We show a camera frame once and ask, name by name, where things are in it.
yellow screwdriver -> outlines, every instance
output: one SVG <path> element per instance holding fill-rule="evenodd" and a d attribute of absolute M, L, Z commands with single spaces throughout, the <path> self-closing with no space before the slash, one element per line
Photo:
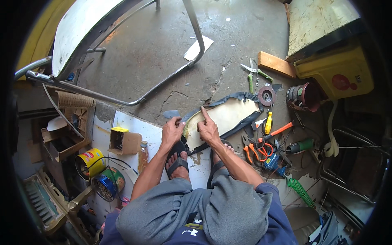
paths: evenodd
<path fill-rule="evenodd" d="M 265 123 L 265 134 L 269 134 L 272 128 L 272 99 L 273 99 L 273 94 L 271 94 L 271 108 L 270 111 L 268 112 L 267 122 Z"/>

plastic bottle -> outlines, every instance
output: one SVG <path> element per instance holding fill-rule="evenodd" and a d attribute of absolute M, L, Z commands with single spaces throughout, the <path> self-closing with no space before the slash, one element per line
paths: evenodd
<path fill-rule="evenodd" d="M 144 168 L 147 166 L 148 162 L 148 149 L 147 149 L 147 141 L 142 141 L 140 144 L 140 150 L 138 152 L 138 173 L 139 175 L 141 172 L 144 170 Z"/>

white paper scrap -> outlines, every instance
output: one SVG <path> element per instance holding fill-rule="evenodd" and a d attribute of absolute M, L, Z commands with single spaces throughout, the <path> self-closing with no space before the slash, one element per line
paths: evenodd
<path fill-rule="evenodd" d="M 205 53 L 214 41 L 206 36 L 203 36 L 203 41 L 204 41 L 204 53 Z M 184 58 L 187 60 L 193 60 L 199 54 L 199 51 L 200 51 L 199 42 L 196 41 L 184 54 Z"/>

orange pliers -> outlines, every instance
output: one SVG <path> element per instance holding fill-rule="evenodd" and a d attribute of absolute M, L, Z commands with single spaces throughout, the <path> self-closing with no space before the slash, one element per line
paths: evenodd
<path fill-rule="evenodd" d="M 265 162 L 269 156 L 272 156 L 272 153 L 274 152 L 274 148 L 272 147 L 272 145 L 268 144 L 267 142 L 264 143 L 264 145 L 261 148 L 257 147 L 256 142 L 254 142 L 253 140 L 249 139 L 249 141 L 251 142 L 252 145 L 256 146 L 256 149 L 265 156 L 265 158 L 263 159 L 258 159 L 260 162 Z M 265 150 L 264 146 L 268 146 L 271 148 L 271 152 L 268 154 L 267 151 Z"/>
<path fill-rule="evenodd" d="M 260 161 L 259 155 L 257 154 L 257 151 L 254 149 L 254 144 L 252 144 L 251 142 L 249 142 L 248 138 L 245 137 L 245 135 L 242 135 L 242 142 L 244 143 L 245 147 L 244 147 L 244 151 L 246 152 L 246 157 L 248 159 L 248 162 L 250 164 L 253 164 L 252 158 L 249 155 L 249 149 L 251 149 L 254 153 L 254 155 L 256 156 L 257 160 Z"/>

hand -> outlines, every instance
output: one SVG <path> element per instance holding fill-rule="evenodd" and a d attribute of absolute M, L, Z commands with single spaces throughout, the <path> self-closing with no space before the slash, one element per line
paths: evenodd
<path fill-rule="evenodd" d="M 180 120 L 180 116 L 174 116 L 163 125 L 161 146 L 167 147 L 170 150 L 181 139 L 186 123 L 180 123 Z"/>
<path fill-rule="evenodd" d="M 218 126 L 207 114 L 204 107 L 201 107 L 201 112 L 205 118 L 204 121 L 197 123 L 197 131 L 200 133 L 200 139 L 211 145 L 211 142 L 217 140 L 220 142 Z"/>

